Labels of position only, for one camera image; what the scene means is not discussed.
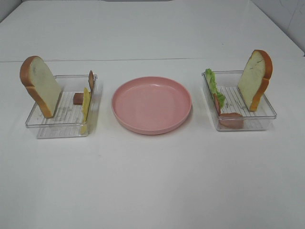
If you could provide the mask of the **clear plastic tray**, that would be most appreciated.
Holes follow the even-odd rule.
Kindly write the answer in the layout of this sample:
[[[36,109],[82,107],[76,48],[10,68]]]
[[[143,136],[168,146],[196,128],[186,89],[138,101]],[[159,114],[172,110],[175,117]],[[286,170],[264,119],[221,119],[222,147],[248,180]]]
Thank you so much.
[[[101,102],[102,88],[97,75],[94,74],[94,88],[87,120],[83,121],[82,105],[74,104],[75,93],[83,93],[89,89],[89,75],[56,75],[54,76],[62,87],[62,93],[56,112],[52,118],[45,118],[37,104],[34,104],[25,126],[38,139],[87,136],[95,130]]]
[[[240,113],[243,116],[244,126],[242,129],[231,129],[222,126],[214,104],[214,98],[209,90],[208,83],[203,77],[203,92],[208,103],[214,127],[217,131],[261,131],[267,130],[277,114],[265,95],[262,95],[256,111],[249,111],[244,103],[243,97],[237,87],[242,75],[242,70],[237,71],[216,71],[216,83],[219,92],[225,95],[226,99],[221,113]]]

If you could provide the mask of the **yellow cheese slice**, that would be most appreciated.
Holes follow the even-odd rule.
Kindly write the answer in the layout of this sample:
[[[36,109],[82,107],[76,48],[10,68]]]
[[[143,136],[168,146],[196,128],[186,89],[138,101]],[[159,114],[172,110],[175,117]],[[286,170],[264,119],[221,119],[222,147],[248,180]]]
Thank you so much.
[[[89,90],[86,87],[84,87],[83,102],[82,102],[82,108],[81,108],[81,111],[83,114],[83,119],[82,119],[83,126],[80,129],[81,135],[84,135],[87,132],[87,126],[85,125],[85,123],[87,121],[90,102],[91,102],[91,92],[89,92]]]

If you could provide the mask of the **green lettuce leaf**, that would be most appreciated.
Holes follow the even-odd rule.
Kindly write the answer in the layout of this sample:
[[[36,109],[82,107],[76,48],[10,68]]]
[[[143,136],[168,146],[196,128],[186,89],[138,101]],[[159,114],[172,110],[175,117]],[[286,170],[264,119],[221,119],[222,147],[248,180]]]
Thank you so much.
[[[225,95],[218,91],[215,73],[211,69],[205,70],[205,78],[209,86],[209,90],[212,93],[214,101],[218,103],[220,108],[223,108],[225,102]]]

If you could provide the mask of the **bread slice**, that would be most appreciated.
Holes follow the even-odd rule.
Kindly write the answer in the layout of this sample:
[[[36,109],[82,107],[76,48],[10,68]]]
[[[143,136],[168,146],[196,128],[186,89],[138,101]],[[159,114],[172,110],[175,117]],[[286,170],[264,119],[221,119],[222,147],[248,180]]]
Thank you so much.
[[[273,64],[266,51],[254,50],[238,82],[238,89],[249,111],[256,111],[273,73]]]
[[[39,56],[28,57],[20,68],[20,80],[45,118],[52,118],[61,94],[51,70]]]

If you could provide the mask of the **pink round plate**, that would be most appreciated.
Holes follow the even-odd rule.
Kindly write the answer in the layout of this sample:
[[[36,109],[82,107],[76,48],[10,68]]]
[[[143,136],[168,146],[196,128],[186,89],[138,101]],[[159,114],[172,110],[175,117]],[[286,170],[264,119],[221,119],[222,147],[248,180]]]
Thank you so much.
[[[187,119],[191,108],[188,90],[164,77],[130,80],[112,97],[112,111],[118,122],[144,135],[163,134],[178,128]]]

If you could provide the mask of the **right clear plastic tray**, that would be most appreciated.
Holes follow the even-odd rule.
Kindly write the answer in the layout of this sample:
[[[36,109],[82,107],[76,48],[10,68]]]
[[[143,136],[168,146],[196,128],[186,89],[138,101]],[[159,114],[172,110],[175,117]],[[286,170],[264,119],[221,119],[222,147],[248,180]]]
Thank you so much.
[[[267,130],[277,114],[265,95],[262,95],[256,111],[249,111],[244,103],[243,97],[237,87],[242,75],[242,70],[237,71],[216,71],[216,83],[219,92],[225,95],[226,99],[221,113],[240,113],[243,116],[244,126],[242,129],[231,129],[222,126],[214,104],[214,98],[209,90],[208,83],[203,77],[203,92],[208,103],[214,127],[217,131],[261,131]]]

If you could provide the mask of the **left clear plastic tray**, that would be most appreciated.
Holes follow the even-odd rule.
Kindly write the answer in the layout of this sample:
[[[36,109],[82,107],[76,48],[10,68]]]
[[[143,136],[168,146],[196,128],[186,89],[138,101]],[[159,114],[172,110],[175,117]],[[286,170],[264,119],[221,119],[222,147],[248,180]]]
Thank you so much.
[[[56,75],[54,76],[62,87],[62,93],[56,112],[52,118],[45,118],[37,104],[34,104],[25,126],[38,139],[87,136],[95,130],[101,102],[102,88],[97,75],[94,74],[94,88],[87,120],[83,121],[82,105],[74,104],[75,93],[83,93],[89,89],[89,75]]]

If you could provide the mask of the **bacon strip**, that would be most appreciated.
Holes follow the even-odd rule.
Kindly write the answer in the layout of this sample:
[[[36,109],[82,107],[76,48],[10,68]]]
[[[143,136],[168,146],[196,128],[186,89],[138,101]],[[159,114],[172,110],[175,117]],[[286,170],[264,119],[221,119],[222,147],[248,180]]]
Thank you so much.
[[[213,94],[213,98],[219,123],[227,128],[242,129],[244,126],[243,116],[240,113],[221,113],[220,100],[217,94]]]
[[[90,70],[89,72],[89,79],[88,79],[88,83],[89,83],[89,87],[90,87],[90,91],[89,94],[92,94],[93,88],[94,88],[94,76],[93,76],[93,72],[92,70]],[[75,93],[74,97],[73,97],[73,104],[74,105],[81,105],[83,103],[84,100],[84,93]]]

